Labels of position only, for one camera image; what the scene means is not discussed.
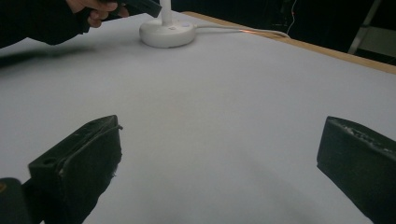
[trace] dark jacket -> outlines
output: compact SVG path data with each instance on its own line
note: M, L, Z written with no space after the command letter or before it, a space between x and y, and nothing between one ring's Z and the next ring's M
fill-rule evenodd
M26 37L60 44L83 33L82 21L64 0L0 0L0 48Z

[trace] white lamp base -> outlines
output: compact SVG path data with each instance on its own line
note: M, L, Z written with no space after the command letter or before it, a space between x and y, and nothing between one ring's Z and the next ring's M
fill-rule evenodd
M189 44L195 38L195 26L187 21L164 26L161 20L152 20L140 26L139 34L145 44L167 49Z

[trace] white lamp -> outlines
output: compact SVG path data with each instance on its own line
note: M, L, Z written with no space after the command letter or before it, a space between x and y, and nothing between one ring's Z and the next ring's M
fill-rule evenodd
M160 0L162 19L147 21L140 26L142 41L154 48L173 48L189 44L195 38L195 26L172 18L171 0Z

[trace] wire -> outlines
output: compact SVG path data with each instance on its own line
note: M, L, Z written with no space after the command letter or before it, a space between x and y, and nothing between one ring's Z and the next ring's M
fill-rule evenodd
M291 22L291 25L289 26L288 31L286 32L286 34L289 34L291 26L293 26L294 22L296 21L295 17L294 17L294 7L296 6L296 3L297 3L297 0L294 0L293 6L291 7L291 16L293 17L293 21Z
M269 33L269 34L274 34L274 35L281 35L287 38L290 38L287 34L279 31L273 31L273 30L260 30L260 29L253 29L253 28L247 28L247 27L242 27L242 26L224 26L224 25L216 25L216 24L198 24L195 25L197 29L199 28L220 28L220 29L228 29L228 30L238 30L241 32L252 32L252 33Z

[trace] white tabletop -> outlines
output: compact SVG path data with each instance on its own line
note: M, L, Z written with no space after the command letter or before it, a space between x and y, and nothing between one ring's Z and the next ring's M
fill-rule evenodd
M220 30L154 49L149 19L0 49L19 61L0 68L0 176L26 181L30 161L115 114L122 161L84 223L371 223L316 156L327 116L396 139L395 75Z

